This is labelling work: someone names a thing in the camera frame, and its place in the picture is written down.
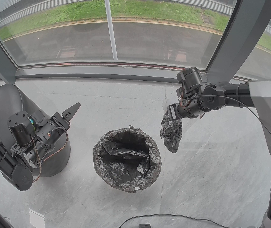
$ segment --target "barcode label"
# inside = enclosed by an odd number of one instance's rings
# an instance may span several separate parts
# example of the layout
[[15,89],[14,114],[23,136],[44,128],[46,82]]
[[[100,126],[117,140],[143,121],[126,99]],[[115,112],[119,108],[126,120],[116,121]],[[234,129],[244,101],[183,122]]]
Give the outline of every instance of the barcode label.
[[174,112],[173,105],[170,106],[171,115],[173,116],[173,119],[176,119],[176,114]]

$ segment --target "rolled black garbage bag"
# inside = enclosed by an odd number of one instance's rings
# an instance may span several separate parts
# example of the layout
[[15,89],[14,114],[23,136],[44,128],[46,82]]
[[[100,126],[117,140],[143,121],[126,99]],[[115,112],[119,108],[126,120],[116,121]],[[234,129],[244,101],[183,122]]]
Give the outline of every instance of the rolled black garbage bag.
[[155,141],[140,128],[121,128],[104,134],[93,148],[96,173],[110,186],[134,193],[151,186],[161,172]]
[[172,122],[169,119],[168,111],[166,111],[163,120],[161,121],[161,125],[162,129],[160,131],[160,137],[164,138],[164,145],[170,152],[176,153],[182,138],[181,120],[178,119]]

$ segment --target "robotic arm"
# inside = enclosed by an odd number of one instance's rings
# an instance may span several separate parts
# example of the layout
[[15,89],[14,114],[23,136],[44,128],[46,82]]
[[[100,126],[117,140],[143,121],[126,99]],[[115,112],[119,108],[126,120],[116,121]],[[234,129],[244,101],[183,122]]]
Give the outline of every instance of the robotic arm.
[[18,190],[28,190],[33,182],[33,170],[39,168],[46,154],[54,150],[54,143],[61,135],[67,134],[70,120],[79,107],[80,103],[76,103],[62,115],[55,113],[51,119],[47,119],[40,110],[30,117],[26,111],[13,114],[7,121],[16,140],[10,153],[0,140],[0,171],[3,177]]
[[[235,85],[229,82],[203,83],[195,67],[180,72],[177,79],[182,87],[177,90],[179,102],[167,107],[171,121],[196,118],[224,106],[255,107],[271,155],[271,80]],[[261,228],[271,228],[271,194]]]

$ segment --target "yellow line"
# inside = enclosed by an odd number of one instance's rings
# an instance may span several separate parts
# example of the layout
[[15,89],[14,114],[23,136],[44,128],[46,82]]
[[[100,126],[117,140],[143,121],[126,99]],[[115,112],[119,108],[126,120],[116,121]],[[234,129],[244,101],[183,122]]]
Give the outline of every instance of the yellow line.
[[[146,23],[146,24],[171,25],[171,26],[177,26],[177,27],[182,27],[182,28],[190,28],[190,29],[205,31],[205,32],[209,32],[209,33],[220,35],[220,36],[222,35],[221,33],[209,31],[207,29],[195,28],[195,27],[185,26],[185,25],[170,24],[170,23],[160,23],[160,22],[152,22],[152,21],[133,21],[133,20],[113,20],[112,22],[120,22],[120,23],[122,23],[122,22],[131,22],[131,23]],[[93,23],[107,23],[107,21],[90,21],[90,22],[81,22],[81,23],[69,23],[69,24],[64,24],[64,25],[52,26],[52,27],[48,27],[48,28],[42,28],[42,29],[38,29],[38,30],[27,32],[27,33],[24,33],[24,34],[21,34],[21,35],[14,36],[12,38],[4,40],[4,42],[6,42],[8,40],[12,40],[12,39],[20,37],[20,36],[25,36],[25,35],[28,35],[28,34],[31,34],[31,33],[39,32],[39,31],[44,31],[44,30],[47,30],[47,29],[60,28],[60,27],[65,27],[65,26],[70,26],[70,25],[83,25],[83,24],[93,24]],[[265,51],[265,52],[271,54],[270,51],[265,50],[265,49],[261,48],[260,46],[256,45],[255,47],[258,48],[258,49],[260,49],[260,50],[262,50],[262,51]]]

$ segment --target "black plastic bag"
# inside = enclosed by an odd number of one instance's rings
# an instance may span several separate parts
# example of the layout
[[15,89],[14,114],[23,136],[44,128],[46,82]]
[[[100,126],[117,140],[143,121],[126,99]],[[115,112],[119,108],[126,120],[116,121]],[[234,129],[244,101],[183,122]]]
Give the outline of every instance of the black plastic bag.
[[161,172],[155,141],[140,128],[109,131],[93,148],[96,173],[110,186],[136,192],[151,186]]
[[164,138],[164,145],[172,153],[176,153],[179,148],[179,143],[182,138],[182,122],[180,119],[169,120],[168,111],[165,112],[161,121],[162,129],[160,137]]

